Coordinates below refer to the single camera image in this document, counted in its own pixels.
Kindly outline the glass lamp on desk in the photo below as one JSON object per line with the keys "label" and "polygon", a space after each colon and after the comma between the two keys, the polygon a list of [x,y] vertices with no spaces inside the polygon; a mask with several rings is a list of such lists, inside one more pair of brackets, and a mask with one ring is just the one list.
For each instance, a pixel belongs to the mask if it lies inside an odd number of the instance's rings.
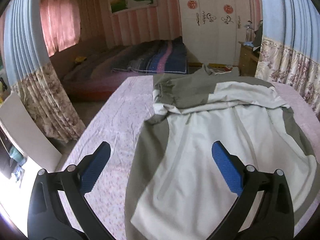
{"label": "glass lamp on desk", "polygon": [[246,29],[246,42],[249,42],[251,41],[251,33],[254,30],[252,21],[247,21],[247,23],[244,25],[244,28]]}

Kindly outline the far bed with purple cover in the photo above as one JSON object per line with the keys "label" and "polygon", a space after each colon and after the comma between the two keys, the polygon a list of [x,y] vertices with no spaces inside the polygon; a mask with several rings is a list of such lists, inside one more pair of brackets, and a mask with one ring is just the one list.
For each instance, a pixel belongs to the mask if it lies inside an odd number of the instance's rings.
{"label": "far bed with purple cover", "polygon": [[103,101],[128,77],[161,73],[188,73],[182,37],[97,51],[75,66],[61,83],[72,100]]}

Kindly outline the floral beige curtain left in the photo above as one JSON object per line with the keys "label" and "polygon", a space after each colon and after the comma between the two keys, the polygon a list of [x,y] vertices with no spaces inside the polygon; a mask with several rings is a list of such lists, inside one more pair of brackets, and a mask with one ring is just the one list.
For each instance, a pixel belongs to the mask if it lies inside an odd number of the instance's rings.
{"label": "floral beige curtain left", "polygon": [[40,0],[11,0],[4,22],[4,63],[10,88],[48,138],[77,140],[85,125],[49,59]]}

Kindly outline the blue pink striped folded quilt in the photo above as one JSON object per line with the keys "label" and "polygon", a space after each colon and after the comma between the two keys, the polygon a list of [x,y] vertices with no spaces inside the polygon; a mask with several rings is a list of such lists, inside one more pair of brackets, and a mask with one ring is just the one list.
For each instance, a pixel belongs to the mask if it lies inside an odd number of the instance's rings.
{"label": "blue pink striped folded quilt", "polygon": [[111,67],[116,72],[187,74],[187,49],[181,36],[143,42],[121,50]]}

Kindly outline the white wardrobe with decals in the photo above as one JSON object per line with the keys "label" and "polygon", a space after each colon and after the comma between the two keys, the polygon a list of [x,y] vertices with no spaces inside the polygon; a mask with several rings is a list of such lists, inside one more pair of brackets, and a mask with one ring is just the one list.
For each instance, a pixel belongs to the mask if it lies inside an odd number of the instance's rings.
{"label": "white wardrobe with decals", "polygon": [[179,0],[183,43],[190,63],[239,63],[249,0]]}

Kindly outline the white board panel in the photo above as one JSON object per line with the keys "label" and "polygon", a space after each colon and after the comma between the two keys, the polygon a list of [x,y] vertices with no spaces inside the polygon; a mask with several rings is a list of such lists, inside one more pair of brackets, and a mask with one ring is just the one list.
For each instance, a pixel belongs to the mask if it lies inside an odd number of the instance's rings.
{"label": "white board panel", "polygon": [[48,172],[56,170],[62,154],[37,127],[15,92],[1,104],[1,129],[23,155]]}

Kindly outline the floral beige curtain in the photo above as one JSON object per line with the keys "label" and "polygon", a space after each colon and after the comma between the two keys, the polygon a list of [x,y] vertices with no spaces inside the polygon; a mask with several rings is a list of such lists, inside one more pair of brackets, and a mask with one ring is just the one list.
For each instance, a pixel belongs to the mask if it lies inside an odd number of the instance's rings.
{"label": "floral beige curtain", "polygon": [[85,125],[49,59],[40,0],[11,0],[4,22],[4,63],[10,88],[48,138],[77,140]]}
{"label": "floral beige curtain", "polygon": [[319,115],[319,12],[311,0],[262,0],[255,76],[296,90]]}

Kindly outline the pink window curtain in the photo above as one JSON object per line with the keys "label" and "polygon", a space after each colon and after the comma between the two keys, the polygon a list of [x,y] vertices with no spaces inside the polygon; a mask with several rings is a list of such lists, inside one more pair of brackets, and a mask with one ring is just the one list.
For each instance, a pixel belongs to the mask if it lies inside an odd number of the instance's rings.
{"label": "pink window curtain", "polygon": [[40,15],[49,56],[79,42],[81,20],[78,0],[40,0]]}

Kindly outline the red round cushion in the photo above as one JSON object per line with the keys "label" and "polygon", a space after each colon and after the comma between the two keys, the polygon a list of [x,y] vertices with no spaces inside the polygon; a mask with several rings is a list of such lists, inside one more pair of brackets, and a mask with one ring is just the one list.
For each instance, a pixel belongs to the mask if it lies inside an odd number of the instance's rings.
{"label": "red round cushion", "polygon": [[225,65],[224,70],[225,70],[225,72],[231,72],[233,67],[234,67],[233,65]]}

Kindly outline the pink floral bed sheet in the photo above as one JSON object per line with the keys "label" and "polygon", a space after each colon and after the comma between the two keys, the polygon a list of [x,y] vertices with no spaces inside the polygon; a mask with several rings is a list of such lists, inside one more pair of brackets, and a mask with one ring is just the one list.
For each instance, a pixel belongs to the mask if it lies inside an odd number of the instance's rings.
{"label": "pink floral bed sheet", "polygon": [[319,120],[290,86],[231,74],[128,78],[66,163],[102,142],[111,158],[86,195],[116,239],[205,239],[237,195],[212,158],[222,142],[245,165],[284,171],[295,233],[319,206]]}

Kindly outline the yellow toy on far bed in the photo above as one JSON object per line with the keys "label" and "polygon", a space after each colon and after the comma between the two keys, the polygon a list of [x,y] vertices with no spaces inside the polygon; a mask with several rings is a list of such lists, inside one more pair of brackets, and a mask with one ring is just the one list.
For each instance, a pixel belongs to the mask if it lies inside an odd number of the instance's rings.
{"label": "yellow toy on far bed", "polygon": [[87,57],[85,57],[85,56],[78,56],[78,57],[75,58],[74,63],[75,63],[75,64],[80,64],[80,63],[82,63],[82,62],[84,62],[84,61],[86,61],[86,60],[87,60]]}

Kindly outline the grey and white jacket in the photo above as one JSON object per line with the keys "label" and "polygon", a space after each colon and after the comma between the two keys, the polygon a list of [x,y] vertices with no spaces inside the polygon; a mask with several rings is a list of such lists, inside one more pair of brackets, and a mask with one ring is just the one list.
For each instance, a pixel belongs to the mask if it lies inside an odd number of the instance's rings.
{"label": "grey and white jacket", "polygon": [[125,198],[127,239],[298,236],[319,205],[319,136],[284,84],[216,73],[153,77]]}

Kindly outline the floral beige curtain right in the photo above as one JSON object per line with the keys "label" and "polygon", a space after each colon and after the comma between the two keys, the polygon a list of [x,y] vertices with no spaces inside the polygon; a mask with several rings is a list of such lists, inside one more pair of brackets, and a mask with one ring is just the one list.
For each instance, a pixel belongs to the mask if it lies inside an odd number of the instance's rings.
{"label": "floral beige curtain right", "polygon": [[255,76],[296,90],[319,115],[319,12],[311,0],[262,0]]}

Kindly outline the wooden desk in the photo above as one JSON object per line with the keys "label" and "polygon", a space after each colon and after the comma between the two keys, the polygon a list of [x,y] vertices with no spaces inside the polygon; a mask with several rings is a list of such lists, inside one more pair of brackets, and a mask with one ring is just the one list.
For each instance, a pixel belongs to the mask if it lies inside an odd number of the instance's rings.
{"label": "wooden desk", "polygon": [[240,75],[254,77],[259,61],[259,52],[253,51],[253,48],[244,45],[244,42],[239,43],[241,44],[238,65]]}

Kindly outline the dark clothes pile on desk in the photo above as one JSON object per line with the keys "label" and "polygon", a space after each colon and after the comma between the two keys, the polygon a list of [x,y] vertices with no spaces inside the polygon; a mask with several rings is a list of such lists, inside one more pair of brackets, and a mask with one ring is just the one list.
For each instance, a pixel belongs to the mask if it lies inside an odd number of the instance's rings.
{"label": "dark clothes pile on desk", "polygon": [[261,46],[261,41],[263,36],[263,20],[259,21],[258,29],[254,33],[255,33],[255,38],[252,44],[253,44],[253,51],[256,51]]}

